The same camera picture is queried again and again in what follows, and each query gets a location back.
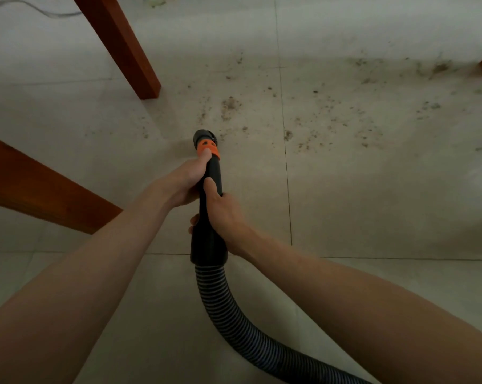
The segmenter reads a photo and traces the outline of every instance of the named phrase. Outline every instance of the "hand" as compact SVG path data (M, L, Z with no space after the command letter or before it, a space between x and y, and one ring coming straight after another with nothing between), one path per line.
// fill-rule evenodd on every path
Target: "hand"
M221 197L212 178L204 180L204 190L207 196L207 214L212 227L225 240L229 252L242 256L240 243L250 231L250 227L244 220L237 200L228 193L223 193ZM188 229L190 234L199 218L197 214L191 219L192 226Z
M162 187L167 191L172 207L187 205L199 198L195 185L204 176L211 150L204 149L201 155L184 162L180 167L161 178Z

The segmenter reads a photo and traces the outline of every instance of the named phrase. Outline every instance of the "vacuum hose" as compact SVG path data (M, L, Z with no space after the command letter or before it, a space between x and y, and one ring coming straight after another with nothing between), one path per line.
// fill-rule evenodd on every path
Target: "vacuum hose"
M199 153L205 148L211 149L213 155L207 164L204 178L212 177L218 193L222 195L216 138L207 130L199 130L193 141ZM283 345L264 334L246 318L226 282L223 265L228 253L225 242L209 222L203 179L199 183L200 218L193 228L191 261L195 264L200 297L207 314L225 341L257 368L288 383L368 383Z

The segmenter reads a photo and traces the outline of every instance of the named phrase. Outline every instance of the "person's left hand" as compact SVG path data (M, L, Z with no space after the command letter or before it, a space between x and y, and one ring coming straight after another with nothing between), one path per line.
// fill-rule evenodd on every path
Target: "person's left hand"
M210 159L211 150L206 148L198 158L184 162L161 179L164 188L169 192L172 207L187 205L199 198L195 185L204 176Z

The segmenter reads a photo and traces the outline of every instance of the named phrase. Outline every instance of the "tile floor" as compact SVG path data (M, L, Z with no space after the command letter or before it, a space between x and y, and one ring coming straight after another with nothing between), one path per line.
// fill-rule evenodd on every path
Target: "tile floor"
M482 0L120 3L161 97L137 99L83 17L8 5L1 140L125 206L211 129L224 188L254 225L482 330ZM225 345L201 306L186 256L195 211L168 217L79 383L276 382ZM0 305L85 239L0 208ZM230 258L227 272L263 330L371 379L253 267Z

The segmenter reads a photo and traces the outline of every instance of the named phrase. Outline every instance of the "orange ring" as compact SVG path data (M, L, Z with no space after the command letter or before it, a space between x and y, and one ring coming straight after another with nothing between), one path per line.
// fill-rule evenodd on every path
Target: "orange ring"
M198 146L196 147L196 153L200 156L206 148L209 148L214 155L218 156L219 159L218 147L216 143L210 139L200 141Z

